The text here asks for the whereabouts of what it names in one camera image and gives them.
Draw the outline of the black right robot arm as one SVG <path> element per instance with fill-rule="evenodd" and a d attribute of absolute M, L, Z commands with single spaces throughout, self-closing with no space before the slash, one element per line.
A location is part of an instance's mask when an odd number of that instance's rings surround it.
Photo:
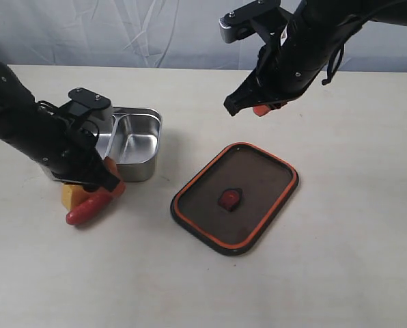
<path fill-rule="evenodd" d="M 341 65 L 346 42 L 369 21 L 407 26 L 407 1 L 301 1 L 294 12 L 280 1 L 253 1 L 219 21 L 227 44 L 257 34 L 264 45 L 249 76 L 224 101 L 230 115 L 269 110 L 300 98 L 321 69 L 328 85 Z"/>

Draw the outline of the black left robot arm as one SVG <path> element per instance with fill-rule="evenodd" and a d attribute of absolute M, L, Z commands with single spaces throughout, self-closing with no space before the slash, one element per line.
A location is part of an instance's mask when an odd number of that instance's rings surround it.
<path fill-rule="evenodd" d="M 85 123 L 107 120 L 111 101 L 83 87 L 70 90 L 60 107 L 36 100 L 15 73 L 0 62 L 0 140 L 42 166 L 54 180 L 113 192 L 120 179 L 96 149 L 100 131 Z"/>

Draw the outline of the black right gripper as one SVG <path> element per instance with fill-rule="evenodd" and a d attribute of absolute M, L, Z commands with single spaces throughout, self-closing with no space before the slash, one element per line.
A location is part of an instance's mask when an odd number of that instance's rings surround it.
<path fill-rule="evenodd" d="M 288 23 L 259 52 L 255 69 L 226 97 L 235 116 L 252 107 L 258 117 L 301 97 L 330 58 L 330 46 L 320 29 Z"/>

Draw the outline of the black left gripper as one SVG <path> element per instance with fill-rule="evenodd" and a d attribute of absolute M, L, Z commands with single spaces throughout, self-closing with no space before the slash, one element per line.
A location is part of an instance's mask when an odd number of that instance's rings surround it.
<path fill-rule="evenodd" d="M 111 197 L 118 198 L 126 185 L 116 162 L 108 156 L 103 160 L 99 155 L 96 149 L 99 136 L 99 124 L 88 121 L 73 128 L 69 120 L 55 113 L 32 133 L 29 158 L 51 180 L 93 190 L 103 188 L 110 191 Z"/>

